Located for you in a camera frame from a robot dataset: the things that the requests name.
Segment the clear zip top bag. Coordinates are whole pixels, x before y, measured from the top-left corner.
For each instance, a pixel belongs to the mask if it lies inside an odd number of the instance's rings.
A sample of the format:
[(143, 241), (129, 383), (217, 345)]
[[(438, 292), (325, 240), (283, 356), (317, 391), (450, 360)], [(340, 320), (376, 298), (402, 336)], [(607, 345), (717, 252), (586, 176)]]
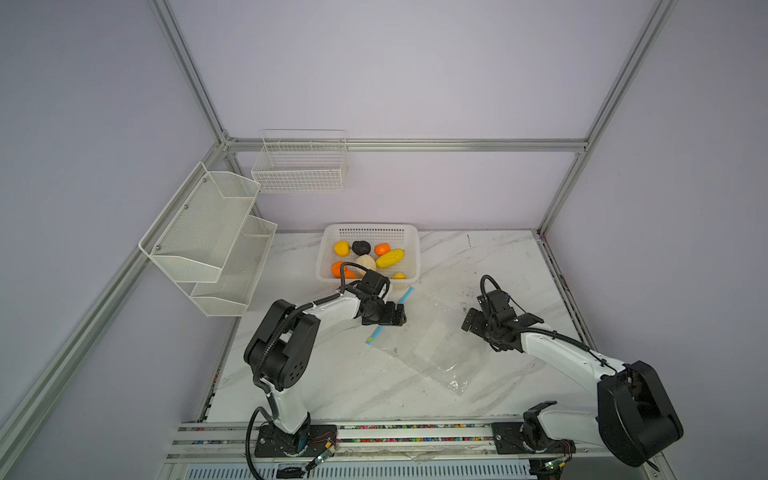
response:
[(378, 326), (365, 343), (430, 383), (461, 396), (515, 373), (484, 339), (462, 329), (465, 310), (414, 287), (397, 293), (395, 305), (404, 309), (404, 325)]

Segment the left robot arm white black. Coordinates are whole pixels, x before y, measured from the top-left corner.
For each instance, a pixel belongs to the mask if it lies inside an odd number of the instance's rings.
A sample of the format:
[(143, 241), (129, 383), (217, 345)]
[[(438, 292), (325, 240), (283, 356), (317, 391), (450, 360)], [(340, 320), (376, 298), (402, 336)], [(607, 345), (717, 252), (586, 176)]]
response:
[(301, 305), (274, 301), (244, 350), (253, 383), (268, 401), (267, 419), (283, 434), (295, 435), (309, 425), (298, 383), (322, 323), (358, 320), (364, 326), (400, 327), (407, 321), (404, 305), (388, 298), (389, 278), (359, 264), (342, 265), (363, 276), (350, 280), (343, 274), (334, 293)]

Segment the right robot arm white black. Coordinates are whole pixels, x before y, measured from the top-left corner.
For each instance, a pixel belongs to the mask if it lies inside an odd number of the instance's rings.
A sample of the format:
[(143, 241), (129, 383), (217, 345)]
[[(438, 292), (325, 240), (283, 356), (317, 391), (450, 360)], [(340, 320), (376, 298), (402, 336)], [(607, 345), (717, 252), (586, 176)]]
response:
[(571, 456), (582, 443), (604, 447), (622, 463), (639, 467), (683, 437), (682, 422), (649, 364), (605, 356), (535, 314), (516, 312), (500, 289), (481, 294), (478, 303), (468, 310), (464, 331), (495, 352), (517, 351), (545, 362), (594, 400), (583, 409), (542, 401), (523, 413), (514, 433), (504, 423), (494, 424), (498, 452)]

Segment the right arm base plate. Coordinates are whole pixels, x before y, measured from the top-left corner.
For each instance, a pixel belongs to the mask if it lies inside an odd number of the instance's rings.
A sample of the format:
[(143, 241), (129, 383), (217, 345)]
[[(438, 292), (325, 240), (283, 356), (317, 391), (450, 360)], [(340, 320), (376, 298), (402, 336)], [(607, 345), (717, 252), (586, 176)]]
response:
[(524, 421), (491, 424), (492, 437), (498, 454), (572, 454), (571, 440), (550, 438), (542, 427)]

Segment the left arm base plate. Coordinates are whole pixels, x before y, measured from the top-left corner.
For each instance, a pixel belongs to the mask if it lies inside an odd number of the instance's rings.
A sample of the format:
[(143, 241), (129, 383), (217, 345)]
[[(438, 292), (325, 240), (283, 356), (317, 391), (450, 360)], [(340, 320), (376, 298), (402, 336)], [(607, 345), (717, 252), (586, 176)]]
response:
[(304, 426), (293, 434), (263, 424), (251, 453), (256, 458), (316, 457), (328, 449), (328, 444), (336, 443), (337, 434), (338, 427), (331, 424)]

